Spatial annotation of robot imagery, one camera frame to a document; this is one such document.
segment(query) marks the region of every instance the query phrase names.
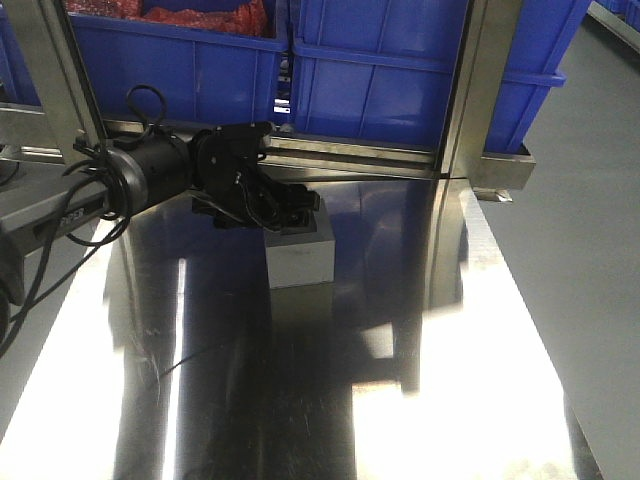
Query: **stainless steel table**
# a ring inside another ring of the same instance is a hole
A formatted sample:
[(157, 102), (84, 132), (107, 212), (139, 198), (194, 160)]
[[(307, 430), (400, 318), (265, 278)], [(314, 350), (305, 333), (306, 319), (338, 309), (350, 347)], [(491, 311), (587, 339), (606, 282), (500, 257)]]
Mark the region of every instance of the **stainless steel table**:
[(312, 187), (336, 265), (306, 318), (272, 314), (261, 231), (214, 230), (185, 197), (136, 217), (77, 274), (0, 478), (578, 478), (466, 181)]

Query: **robotic arm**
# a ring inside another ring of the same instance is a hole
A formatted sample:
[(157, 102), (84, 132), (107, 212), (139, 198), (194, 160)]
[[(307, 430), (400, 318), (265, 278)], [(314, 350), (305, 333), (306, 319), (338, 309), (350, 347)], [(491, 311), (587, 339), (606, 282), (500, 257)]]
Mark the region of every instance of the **robotic arm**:
[[(271, 130), (267, 122), (219, 126), (201, 130), (187, 143), (154, 127), (139, 137), (115, 138), (103, 149), (77, 145), (88, 160), (72, 166), (56, 182), (2, 194), (0, 358), (28, 311), (66, 279), (37, 296), (51, 244), (63, 235), (97, 250), (117, 239), (133, 215), (185, 191), (193, 196), (192, 210), (213, 216), (218, 228), (308, 227), (319, 196), (301, 184), (276, 182), (258, 168)], [(102, 242), (71, 234), (96, 217), (121, 220)], [(25, 293), (24, 257), (41, 247), (36, 279)], [(22, 306), (13, 318), (10, 303)]]

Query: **small gray block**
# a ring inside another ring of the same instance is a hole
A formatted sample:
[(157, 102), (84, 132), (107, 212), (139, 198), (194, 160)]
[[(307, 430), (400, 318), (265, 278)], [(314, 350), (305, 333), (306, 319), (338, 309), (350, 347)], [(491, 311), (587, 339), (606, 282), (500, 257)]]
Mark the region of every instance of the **small gray block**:
[(315, 232), (282, 235), (265, 231), (271, 288), (333, 282), (336, 242), (324, 202), (314, 216)]

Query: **black cable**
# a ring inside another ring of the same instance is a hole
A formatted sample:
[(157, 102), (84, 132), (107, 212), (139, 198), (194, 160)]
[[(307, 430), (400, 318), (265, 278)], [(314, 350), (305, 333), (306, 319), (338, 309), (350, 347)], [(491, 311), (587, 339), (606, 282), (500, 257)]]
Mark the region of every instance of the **black cable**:
[(53, 247), (53, 241), (56, 238), (56, 232), (58, 231), (60, 220), (64, 216), (67, 208), (69, 208), (71, 199), (82, 188), (96, 181), (98, 180), (93, 177), (87, 177), (79, 181), (69, 189), (64, 198), (60, 201), (60, 205), (58, 206), (55, 215), (53, 216), (53, 220), (51, 221), (51, 225), (47, 232), (47, 236), (42, 247), (42, 253), (40, 254), (40, 261), (38, 262), (38, 268), (36, 270), (36, 275), (33, 283), (31, 284), (31, 288), (29, 288), (29, 292), (27, 293), (22, 308), (16, 315), (11, 318), (13, 326), (7, 334), (5, 341), (0, 344), (0, 359), (4, 357), (4, 355), (7, 353), (7, 351), (15, 341), (18, 333), (20, 332), (20, 329), (22, 328), (22, 325), (24, 324), (25, 319), (27, 318), (27, 313), (29, 313), (29, 311), (33, 308), (33, 302), (36, 299), (36, 295), (38, 294), (38, 290), (40, 289), (40, 285), (42, 284), (42, 280), (44, 279), (44, 274), (49, 263), (49, 255), (51, 254), (51, 248)]
[[(84, 240), (73, 234), (68, 234), (67, 238), (78, 245), (99, 248), (114, 242), (125, 232), (131, 223), (131, 218), (133, 217), (133, 201), (131, 197), (131, 189), (129, 188), (127, 180), (124, 178), (124, 175), (110, 163), (110, 157), (108, 154), (106, 152), (100, 152), (94, 153), (94, 156), (94, 160), (87, 160), (80, 163), (84, 163), (84, 166), (92, 167), (93, 173), (101, 177), (103, 181), (111, 187), (110, 193), (115, 197), (116, 203), (121, 205), (121, 208), (124, 210), (122, 212), (122, 220), (120, 220), (120, 222), (118, 222), (102, 240), (97, 242)], [(119, 216), (120, 214), (117, 212), (109, 212), (102, 215), (101, 218), (103, 220), (115, 220)]]
[[(153, 125), (151, 125), (149, 117), (133, 103), (132, 95), (138, 90), (149, 90), (153, 92), (160, 101), (160, 113), (158, 117), (153, 120)], [(164, 95), (162, 95), (162, 93), (158, 89), (150, 85), (136, 85), (127, 93), (127, 105), (131, 109), (131, 111), (138, 118), (140, 118), (144, 126), (143, 133), (130, 144), (132, 148), (137, 147), (147, 136), (149, 136), (154, 131), (157, 131), (158, 133), (164, 133), (160, 127), (160, 123), (166, 116), (167, 102)], [(4, 340), (4, 342), (0, 343), (0, 359), (4, 357), (4, 355), (7, 353), (7, 351), (15, 341), (18, 333), (20, 332), (20, 329), (24, 325), (29, 311), (45, 298), (47, 298), (51, 293), (53, 293), (53, 291), (59, 288), (67, 279), (69, 279), (69, 277), (76, 273), (78, 269), (82, 267), (82, 265), (84, 265), (93, 255), (95, 255), (100, 247), (114, 242), (115, 240), (120, 238), (120, 236), (122, 236), (122, 234), (129, 226), (131, 218), (133, 217), (133, 201), (129, 184), (127, 183), (127, 180), (122, 172), (120, 172), (120, 170), (118, 170), (111, 163), (111, 157), (109, 156), (109, 153), (106, 151), (106, 149), (99, 146), (95, 150), (92, 150), (86, 145), (81, 144), (75, 144), (74, 148), (88, 155), (90, 159), (72, 165), (65, 170), (63, 175), (69, 175), (80, 169), (85, 169), (85, 173), (88, 174), (88, 177), (79, 181), (76, 185), (72, 186), (69, 189), (69, 191), (61, 200), (60, 205), (55, 211), (55, 214), (53, 215), (49, 230), (43, 243), (42, 253), (40, 255), (40, 260), (38, 262), (38, 268), (33, 283), (29, 288), (29, 292), (27, 293), (22, 308), (16, 315), (14, 315), (10, 319), (12, 327), (7, 334), (6, 339)], [(11, 173), (9, 178), (0, 183), (0, 186), (5, 185), (9, 181), (11, 181), (17, 174), (18, 170), (19, 163), (16, 164), (16, 168)], [(93, 249), (87, 255), (85, 255), (82, 260), (80, 260), (73, 268), (71, 268), (51, 287), (49, 287), (43, 294), (38, 296), (38, 291), (40, 290), (40, 286), (42, 285), (42, 281), (44, 279), (44, 274), (49, 263), (49, 256), (51, 254), (51, 249), (53, 247), (53, 242), (56, 238), (56, 233), (58, 231), (60, 222), (64, 217), (66, 210), (69, 208), (73, 196), (82, 188), (93, 182), (102, 182), (107, 186), (109, 194), (111, 196), (110, 200), (113, 202), (112, 205), (115, 205), (115, 209), (113, 211), (103, 214), (101, 218), (103, 220), (116, 220), (117, 218), (122, 217), (122, 219), (111, 229), (111, 231), (107, 235), (105, 235), (102, 240), (97, 242), (83, 240), (76, 237), (75, 235), (68, 234), (67, 237), (74, 243), (87, 247), (93, 247)]]
[[(150, 92), (153, 92), (160, 101), (160, 113), (153, 120), (151, 120), (149, 116), (144, 111), (142, 111), (142, 109), (138, 108), (133, 101), (133, 94), (140, 90), (148, 90)], [(140, 119), (143, 127), (143, 132), (140, 134), (140, 136), (132, 140), (132, 142), (130, 143), (131, 147), (135, 148), (140, 143), (142, 143), (142, 141), (147, 138), (151, 134), (151, 132), (153, 132), (154, 126), (159, 126), (165, 119), (167, 115), (167, 99), (157, 88), (147, 84), (139, 84), (131, 88), (127, 92), (127, 107), (136, 117)]]
[(4, 187), (5, 185), (7, 185), (11, 180), (13, 180), (15, 178), (15, 176), (18, 174), (18, 172), (20, 171), (20, 162), (16, 162), (15, 167), (13, 168), (13, 172), (11, 172), (9, 174), (9, 176), (7, 178), (5, 178), (4, 180), (2, 180), (0, 182), (0, 187)]
[(247, 212), (247, 215), (249, 215), (249, 218), (251, 218), (251, 220), (253, 220), (256, 223), (256, 225), (258, 225), (259, 227), (264, 228), (265, 230), (271, 233), (277, 233), (278, 230), (276, 228), (273, 228), (270, 225), (267, 225), (267, 223), (264, 220), (262, 220), (256, 212), (253, 211), (253, 208), (251, 207), (251, 204), (250, 204), (249, 189), (243, 180), (242, 174), (240, 173), (238, 173), (236, 184), (240, 187), (240, 190), (242, 191), (245, 211)]

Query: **blue plastic crate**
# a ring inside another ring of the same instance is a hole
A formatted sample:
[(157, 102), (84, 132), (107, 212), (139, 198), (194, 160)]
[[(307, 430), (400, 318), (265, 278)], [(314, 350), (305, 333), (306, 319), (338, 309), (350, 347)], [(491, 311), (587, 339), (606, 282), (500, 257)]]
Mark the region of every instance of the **blue plastic crate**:
[[(298, 131), (435, 148), (452, 84), (449, 65), (296, 40), (292, 108)], [(506, 73), (486, 149), (515, 153), (560, 74)]]
[[(467, 0), (300, 1), (298, 37), (315, 46), (453, 64)], [(508, 70), (554, 73), (591, 0), (525, 0)]]
[(639, 0), (629, 0), (629, 5), (627, 6), (627, 17), (626, 21), (629, 25), (640, 32), (640, 1)]
[[(181, 0), (179, 8), (198, 8)], [(173, 7), (175, 0), (147, 0)], [(233, 9), (246, 0), (227, 0)], [(270, 9), (265, 2), (266, 10)], [(104, 113), (127, 115), (125, 96), (147, 83), (164, 93), (167, 117), (204, 123), (241, 123), (274, 119), (274, 100), (282, 53), (288, 48), (287, 8), (275, 9), (275, 38), (219, 33), (158, 23), (72, 14), (71, 23), (87, 73)], [(11, 102), (40, 102), (6, 14), (0, 9), (0, 79)], [(153, 111), (151, 96), (136, 99)]]
[(611, 13), (621, 14), (627, 11), (629, 0), (596, 0)]

